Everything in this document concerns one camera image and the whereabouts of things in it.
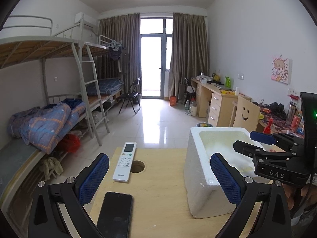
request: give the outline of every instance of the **red plastic bag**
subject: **red plastic bag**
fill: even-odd
[[[56,148],[69,153],[75,153],[80,145],[80,139],[76,135],[66,134],[65,137],[58,142]]]
[[[170,98],[170,106],[171,107],[176,106],[176,97],[175,96],[171,96],[171,98]]]

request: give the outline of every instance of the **black phone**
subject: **black phone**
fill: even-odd
[[[133,197],[107,192],[102,203],[97,228],[104,237],[128,238]]]

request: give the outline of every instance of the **blue plaid quilt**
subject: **blue plaid quilt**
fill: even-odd
[[[123,82],[119,78],[98,80],[101,95],[111,95],[123,86]],[[97,96],[96,84],[91,83],[87,86],[88,96]]]
[[[50,109],[34,107],[12,115],[7,132],[12,137],[22,138],[25,144],[31,143],[50,154],[58,142],[75,126],[84,111],[83,102],[73,110],[63,103]]]

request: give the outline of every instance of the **canvas picture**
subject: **canvas picture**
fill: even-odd
[[[288,84],[290,81],[289,59],[283,59],[282,56],[275,58],[271,79],[277,82]]]

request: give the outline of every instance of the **air conditioner remote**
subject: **air conditioner remote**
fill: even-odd
[[[126,142],[124,144],[114,175],[112,177],[114,181],[129,181],[130,170],[136,147],[136,142]]]

